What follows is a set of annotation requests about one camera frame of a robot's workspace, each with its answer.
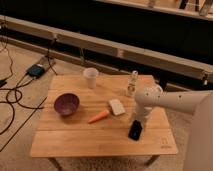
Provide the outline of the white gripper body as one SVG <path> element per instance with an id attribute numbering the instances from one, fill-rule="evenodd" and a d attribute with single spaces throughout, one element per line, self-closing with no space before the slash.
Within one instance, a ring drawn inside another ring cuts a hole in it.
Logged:
<path id="1" fill-rule="evenodd" d="M 150 115 L 151 108 L 136 105 L 134 109 L 134 119 L 141 123 L 145 123 Z"/>

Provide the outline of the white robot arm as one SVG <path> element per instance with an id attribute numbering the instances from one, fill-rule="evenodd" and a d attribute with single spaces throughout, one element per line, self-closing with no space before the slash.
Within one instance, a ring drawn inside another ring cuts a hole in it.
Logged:
<path id="1" fill-rule="evenodd" d="M 182 171 L 213 171 L 213 90 L 136 91 L 135 119 L 150 116 L 155 107 L 190 117 Z"/>

